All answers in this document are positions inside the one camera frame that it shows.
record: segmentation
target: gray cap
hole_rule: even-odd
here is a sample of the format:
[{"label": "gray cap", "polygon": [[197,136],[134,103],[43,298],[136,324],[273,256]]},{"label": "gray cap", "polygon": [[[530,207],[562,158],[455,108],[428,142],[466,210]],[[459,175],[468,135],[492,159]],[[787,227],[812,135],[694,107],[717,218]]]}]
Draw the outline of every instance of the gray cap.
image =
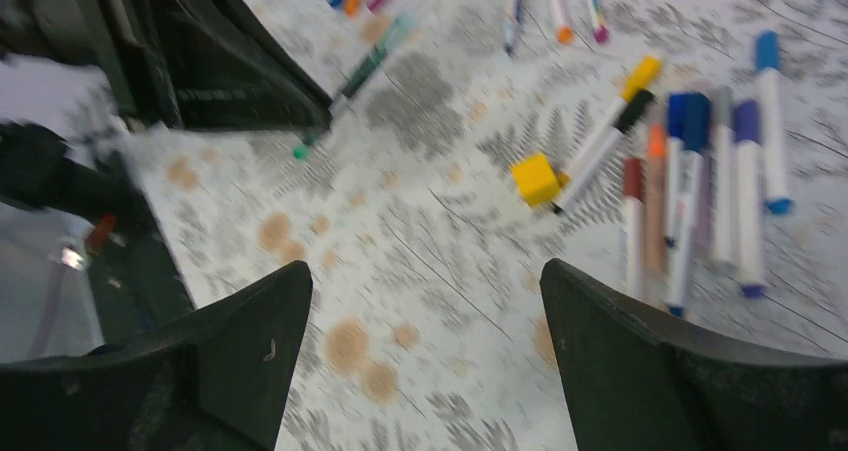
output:
[{"label": "gray cap", "polygon": [[733,126],[733,91],[729,86],[713,90],[713,126]]}]

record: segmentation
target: floral tablecloth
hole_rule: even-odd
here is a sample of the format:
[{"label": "floral tablecloth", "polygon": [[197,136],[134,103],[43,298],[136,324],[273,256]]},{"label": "floral tablecloth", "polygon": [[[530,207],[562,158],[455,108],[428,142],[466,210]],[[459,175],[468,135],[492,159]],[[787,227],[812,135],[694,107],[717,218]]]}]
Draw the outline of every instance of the floral tablecloth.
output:
[{"label": "floral tablecloth", "polygon": [[[331,94],[385,29],[325,0],[245,0]],[[508,166],[567,163],[627,69],[668,56],[655,89],[693,80],[753,92],[753,37],[783,46],[797,212],[768,218],[770,291],[746,301],[699,265],[694,323],[744,340],[848,356],[848,0],[602,0],[611,42],[552,38],[529,6],[514,59],[503,0],[439,0],[308,162],[268,132],[136,139],[139,174],[198,306],[281,264],[314,274],[310,323],[277,448],[575,449],[538,278],[562,258],[621,287],[624,143],[565,217],[534,213]]]}]

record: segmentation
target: yellow cube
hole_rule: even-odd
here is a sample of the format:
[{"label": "yellow cube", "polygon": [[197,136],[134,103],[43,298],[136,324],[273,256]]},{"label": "yellow cube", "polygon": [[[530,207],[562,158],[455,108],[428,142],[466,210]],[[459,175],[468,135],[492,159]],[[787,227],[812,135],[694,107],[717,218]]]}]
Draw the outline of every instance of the yellow cube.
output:
[{"label": "yellow cube", "polygon": [[542,153],[514,164],[510,171],[521,199],[530,206],[545,204],[559,194],[561,184],[557,173]]}]

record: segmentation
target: floral pattern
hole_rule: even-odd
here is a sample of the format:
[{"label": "floral pattern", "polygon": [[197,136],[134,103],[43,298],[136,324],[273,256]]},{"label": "floral pattern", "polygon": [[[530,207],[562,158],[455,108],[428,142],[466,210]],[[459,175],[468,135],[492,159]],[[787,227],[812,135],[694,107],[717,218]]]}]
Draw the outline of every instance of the floral pattern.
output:
[{"label": "floral pattern", "polygon": [[[369,46],[366,12],[245,1],[331,93]],[[526,1],[510,61],[499,49],[502,0],[438,0],[305,162],[291,158],[297,140],[286,133],[172,131],[131,143],[198,306],[290,259],[310,263],[316,291],[278,449],[576,449],[538,276],[559,257],[621,287],[621,160],[642,152],[644,130],[565,217],[523,205],[508,167],[539,151],[567,165],[649,50],[667,57],[658,93],[706,79],[753,96],[753,39],[765,29],[781,37],[797,212],[766,221],[765,299],[744,300],[732,276],[698,263],[688,319],[848,356],[848,193],[838,192],[848,182],[848,0],[602,0],[606,46],[587,32],[583,0],[566,0],[581,35],[572,46],[553,39],[546,0]],[[280,215],[285,232],[261,241]]]}]

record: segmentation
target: brown cap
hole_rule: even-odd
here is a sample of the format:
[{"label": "brown cap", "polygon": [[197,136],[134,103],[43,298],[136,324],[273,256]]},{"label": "brown cap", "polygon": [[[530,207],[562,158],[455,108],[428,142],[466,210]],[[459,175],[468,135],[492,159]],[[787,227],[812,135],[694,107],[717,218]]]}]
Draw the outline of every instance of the brown cap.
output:
[{"label": "brown cap", "polygon": [[643,201],[642,160],[630,158],[624,161],[624,197],[634,197]]}]

